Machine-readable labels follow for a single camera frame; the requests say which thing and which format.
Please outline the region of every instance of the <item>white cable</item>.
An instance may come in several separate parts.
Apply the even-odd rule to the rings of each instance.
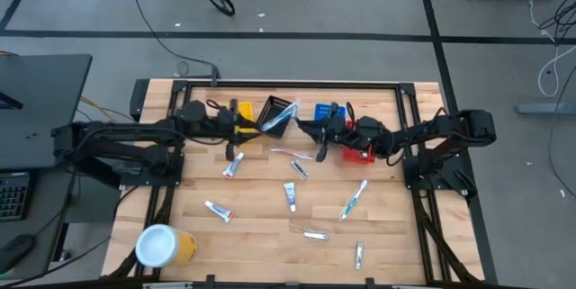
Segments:
[[[538,74],[538,88],[540,89],[540,93],[545,96],[545,97],[555,97],[556,94],[558,93],[558,86],[560,85],[559,82],[559,77],[558,77],[558,71],[556,70],[556,62],[558,61],[558,59],[564,55],[566,55],[567,53],[571,52],[572,50],[568,50],[565,53],[563,53],[561,56],[558,56],[558,45],[556,45],[556,41],[554,40],[554,37],[552,37],[552,35],[550,35],[550,33],[548,33],[548,31],[546,29],[541,29],[540,28],[540,24],[536,21],[536,19],[534,18],[534,0],[528,0],[528,3],[530,4],[530,19],[531,22],[536,26],[536,28],[538,28],[538,30],[540,30],[540,33],[542,35],[548,36],[548,38],[550,39],[550,41],[552,41],[552,44],[554,45],[554,59],[551,62],[548,62],[548,64],[544,65],[542,67],[542,69],[540,70],[540,73]],[[550,65],[550,63],[554,63],[553,65],[553,73],[554,73],[554,92],[552,92],[551,94],[547,94],[546,91],[544,90],[544,88],[542,87],[542,76],[544,75],[544,71],[545,69],[548,67],[548,65]]]

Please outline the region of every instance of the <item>yellow cable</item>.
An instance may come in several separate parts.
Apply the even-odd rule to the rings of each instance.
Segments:
[[[114,117],[112,117],[110,114],[108,114],[100,105],[98,105],[96,102],[88,99],[85,96],[80,96],[80,98],[84,101],[86,101],[88,104],[92,105],[94,108],[98,109],[101,113],[103,113],[103,115],[105,115],[106,117],[108,117],[108,119],[110,119],[113,122],[118,122],[116,119],[114,119]]]

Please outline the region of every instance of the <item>floor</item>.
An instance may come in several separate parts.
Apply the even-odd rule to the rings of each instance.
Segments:
[[[134,0],[16,1],[21,2],[0,0],[0,14],[18,5],[0,23],[5,29],[0,49],[23,55],[91,54],[84,95],[103,106],[126,113],[136,78],[178,74],[178,59],[146,33]],[[437,81],[459,108],[492,112],[499,139],[471,150],[471,156],[499,283],[572,286],[576,203],[562,195],[547,160],[551,118],[518,116],[513,110],[518,103],[551,101],[540,95],[536,76],[554,51],[530,22],[526,0],[431,0],[449,76],[439,69],[443,56],[434,46],[438,50],[440,43],[430,37],[430,13],[422,0],[232,1],[237,14],[229,18],[207,0],[140,0],[150,24],[168,37],[169,48],[213,61],[225,77]],[[561,2],[536,0],[536,19],[553,15]],[[559,61],[562,82],[574,65],[574,56]],[[188,74],[206,72],[191,64]],[[569,86],[565,98],[575,95],[576,86]],[[575,122],[558,119],[553,157],[576,188],[569,178]],[[97,186],[83,188],[83,196],[117,200]],[[97,222],[71,226],[66,248],[73,254],[112,227],[97,212],[85,214]],[[101,247],[92,258],[38,282],[96,278],[104,252]]]

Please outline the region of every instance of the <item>red object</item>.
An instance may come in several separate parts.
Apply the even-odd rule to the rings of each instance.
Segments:
[[[346,121],[346,126],[348,128],[352,128],[352,121]],[[344,160],[355,162],[355,163],[362,163],[362,164],[372,164],[374,163],[374,154],[372,152],[372,145],[368,147],[368,157],[362,157],[362,151],[356,149],[349,149],[347,147],[342,148],[342,158]]]

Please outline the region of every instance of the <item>black desk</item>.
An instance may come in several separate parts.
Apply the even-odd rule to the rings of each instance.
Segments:
[[[0,222],[0,246],[17,235],[36,233],[68,203],[73,180],[54,167],[50,131],[72,122],[91,62],[90,55],[0,58],[0,91],[23,104],[22,110],[0,110],[0,169],[41,168],[26,218]],[[48,269],[65,214],[36,237],[34,249],[3,279]]]

